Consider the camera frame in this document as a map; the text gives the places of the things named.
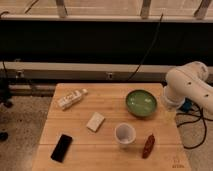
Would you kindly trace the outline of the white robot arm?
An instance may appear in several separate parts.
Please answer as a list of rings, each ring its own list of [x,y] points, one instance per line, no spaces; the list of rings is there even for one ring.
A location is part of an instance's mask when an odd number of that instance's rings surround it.
[[[170,69],[161,100],[167,110],[177,110],[188,98],[213,114],[213,87],[206,83],[208,67],[199,61]]]

